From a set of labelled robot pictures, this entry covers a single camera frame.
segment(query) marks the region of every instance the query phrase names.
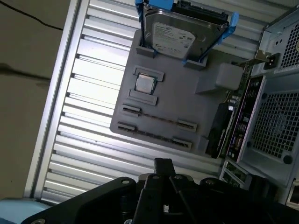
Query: hard drive label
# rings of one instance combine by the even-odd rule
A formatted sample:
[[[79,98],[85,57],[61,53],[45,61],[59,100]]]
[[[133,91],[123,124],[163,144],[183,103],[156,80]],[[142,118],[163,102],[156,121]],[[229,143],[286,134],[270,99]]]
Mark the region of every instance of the hard drive label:
[[[188,31],[158,22],[153,26],[153,49],[164,55],[184,59],[195,41],[195,36]]]

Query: hard drive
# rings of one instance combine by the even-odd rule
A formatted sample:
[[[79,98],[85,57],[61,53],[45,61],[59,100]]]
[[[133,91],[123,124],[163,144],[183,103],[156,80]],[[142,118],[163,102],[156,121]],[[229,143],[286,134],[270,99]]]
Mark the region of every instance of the hard drive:
[[[228,15],[181,0],[173,3],[171,10],[145,4],[143,23],[146,47],[182,60],[198,61],[228,28]]]

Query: sticker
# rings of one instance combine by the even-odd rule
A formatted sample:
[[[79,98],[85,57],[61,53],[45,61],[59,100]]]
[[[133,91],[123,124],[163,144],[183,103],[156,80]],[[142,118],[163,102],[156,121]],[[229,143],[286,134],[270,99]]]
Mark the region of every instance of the sticker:
[[[164,205],[163,210],[164,210],[164,212],[168,213],[169,212],[169,205]]]
[[[195,39],[188,31],[158,22],[154,24],[153,49],[161,54],[184,59]]]
[[[299,68],[299,64],[287,67],[287,68],[283,68],[283,69],[277,69],[274,71],[274,74],[276,73],[280,73],[280,72],[284,72],[284,71],[291,71],[291,70],[295,70]]]

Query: corrugated metal panel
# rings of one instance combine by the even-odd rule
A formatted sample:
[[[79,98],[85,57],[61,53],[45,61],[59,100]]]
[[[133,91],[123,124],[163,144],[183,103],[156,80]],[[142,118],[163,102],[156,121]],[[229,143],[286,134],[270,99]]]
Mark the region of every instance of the corrugated metal panel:
[[[245,58],[254,55],[263,25],[286,11],[252,0],[200,2],[193,3],[241,13],[236,33],[216,48]],[[134,0],[82,0],[76,17],[63,72],[51,83],[52,87],[61,78],[57,98],[53,93],[47,99],[46,107],[51,104],[55,108],[53,114],[45,111],[48,118],[43,120],[50,120],[50,127],[41,126],[27,195],[34,189],[35,198],[59,203],[116,177],[137,180],[140,174],[153,171],[156,157],[172,158],[176,172],[191,175],[197,182],[217,175],[219,160],[138,141],[109,129],[133,35],[139,27]],[[43,159],[35,183],[32,175],[38,156]]]

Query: mesh vent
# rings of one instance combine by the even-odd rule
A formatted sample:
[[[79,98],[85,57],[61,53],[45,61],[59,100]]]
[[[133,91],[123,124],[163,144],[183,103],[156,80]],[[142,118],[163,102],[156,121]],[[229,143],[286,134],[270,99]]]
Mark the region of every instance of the mesh vent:
[[[292,151],[298,131],[299,93],[271,94],[259,110],[253,147],[281,158],[283,151]]]
[[[299,23],[292,29],[282,58],[281,67],[299,64]]]

